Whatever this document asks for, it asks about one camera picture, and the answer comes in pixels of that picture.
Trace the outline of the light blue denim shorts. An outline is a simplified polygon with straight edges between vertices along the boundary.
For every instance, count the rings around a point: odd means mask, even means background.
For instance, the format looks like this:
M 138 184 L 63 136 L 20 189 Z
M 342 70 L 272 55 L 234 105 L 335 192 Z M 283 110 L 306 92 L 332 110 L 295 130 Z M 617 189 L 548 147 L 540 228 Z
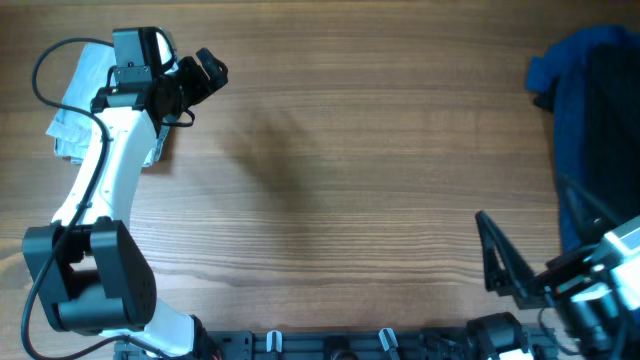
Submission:
M 107 72 L 114 64 L 115 55 L 111 47 L 86 45 L 63 96 L 63 104 L 89 111 L 91 100 L 106 83 Z M 54 138 L 55 155 L 80 165 L 89 147 L 92 124 L 93 121 L 84 115 L 59 110 L 46 131 Z

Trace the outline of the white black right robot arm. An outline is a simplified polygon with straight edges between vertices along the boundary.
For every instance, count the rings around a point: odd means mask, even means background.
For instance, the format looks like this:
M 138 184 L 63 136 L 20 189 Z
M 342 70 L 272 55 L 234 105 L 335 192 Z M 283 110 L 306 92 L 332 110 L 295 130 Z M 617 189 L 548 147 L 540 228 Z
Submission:
M 484 211 L 475 215 L 485 288 L 518 308 L 556 311 L 586 359 L 639 357 L 639 219 L 547 263 L 536 275 Z

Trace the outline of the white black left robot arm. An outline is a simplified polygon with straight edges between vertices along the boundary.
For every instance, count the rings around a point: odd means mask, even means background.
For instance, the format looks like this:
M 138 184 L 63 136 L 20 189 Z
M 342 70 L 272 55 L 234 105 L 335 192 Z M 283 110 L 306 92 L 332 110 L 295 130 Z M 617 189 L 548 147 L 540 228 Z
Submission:
M 139 175 L 161 131 L 222 88 L 226 65 L 207 49 L 142 85 L 125 84 L 107 46 L 81 55 L 59 103 L 92 120 L 91 140 L 71 193 L 45 227 L 29 228 L 23 255 L 51 327 L 129 343 L 164 359 L 217 359 L 200 320 L 172 309 L 128 230 Z

